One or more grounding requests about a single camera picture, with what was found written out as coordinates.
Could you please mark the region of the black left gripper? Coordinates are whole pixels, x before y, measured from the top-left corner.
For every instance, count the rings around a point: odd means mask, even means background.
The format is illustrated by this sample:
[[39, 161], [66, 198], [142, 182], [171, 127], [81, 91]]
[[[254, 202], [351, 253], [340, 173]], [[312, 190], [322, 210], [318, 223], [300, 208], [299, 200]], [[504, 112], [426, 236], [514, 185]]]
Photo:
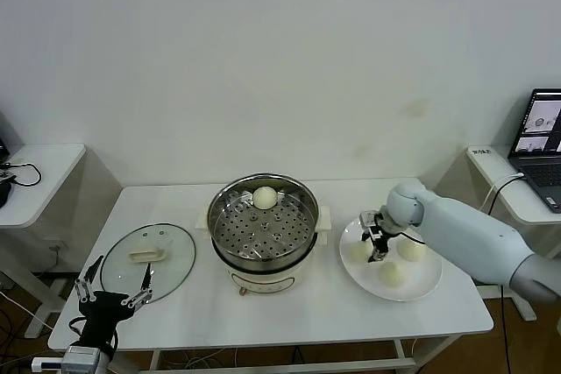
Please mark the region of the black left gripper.
[[75, 292], [80, 301], [79, 311], [85, 318], [77, 341], [78, 346], [89, 348], [117, 348], [117, 325], [134, 315], [133, 307], [142, 307], [153, 297], [152, 264], [148, 263], [141, 287], [128, 297], [123, 293], [95, 291], [92, 283], [103, 262], [103, 255], [89, 266], [82, 278], [75, 280]]

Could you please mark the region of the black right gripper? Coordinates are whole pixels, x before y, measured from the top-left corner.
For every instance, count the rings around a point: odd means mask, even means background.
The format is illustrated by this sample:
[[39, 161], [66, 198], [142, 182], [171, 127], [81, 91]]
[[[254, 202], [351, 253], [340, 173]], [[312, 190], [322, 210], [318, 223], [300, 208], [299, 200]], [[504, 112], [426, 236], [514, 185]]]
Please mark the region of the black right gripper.
[[373, 250], [369, 257], [369, 262], [379, 262], [386, 258], [389, 247], [388, 241], [397, 237], [395, 232], [390, 232], [384, 225], [384, 217], [380, 211], [374, 211], [372, 215], [373, 226], [365, 229], [361, 235], [361, 241], [371, 241]]

